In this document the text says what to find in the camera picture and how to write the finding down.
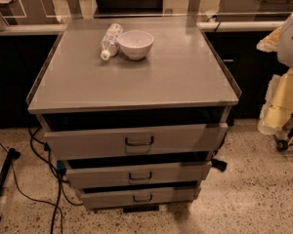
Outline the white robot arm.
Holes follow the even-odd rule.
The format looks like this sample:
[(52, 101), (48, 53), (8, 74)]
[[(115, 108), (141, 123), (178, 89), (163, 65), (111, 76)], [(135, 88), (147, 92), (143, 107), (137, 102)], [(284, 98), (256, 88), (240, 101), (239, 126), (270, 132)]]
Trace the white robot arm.
[(293, 13), (282, 26), (257, 44), (257, 49), (277, 53), (277, 60), (288, 70), (283, 75), (272, 77), (262, 106), (258, 131), (274, 135), (289, 121), (293, 114)]

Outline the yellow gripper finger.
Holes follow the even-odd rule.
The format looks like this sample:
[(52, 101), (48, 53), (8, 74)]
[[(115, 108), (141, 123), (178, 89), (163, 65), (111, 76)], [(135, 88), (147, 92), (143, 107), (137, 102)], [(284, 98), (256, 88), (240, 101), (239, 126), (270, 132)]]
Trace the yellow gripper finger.
[(259, 51), (271, 53), (278, 50), (279, 36), (280, 36), (281, 27), (275, 29), (268, 36), (259, 41), (256, 48)]
[(271, 136), (279, 132), (293, 114), (293, 68), (282, 76), (272, 77), (265, 100), (257, 129)]

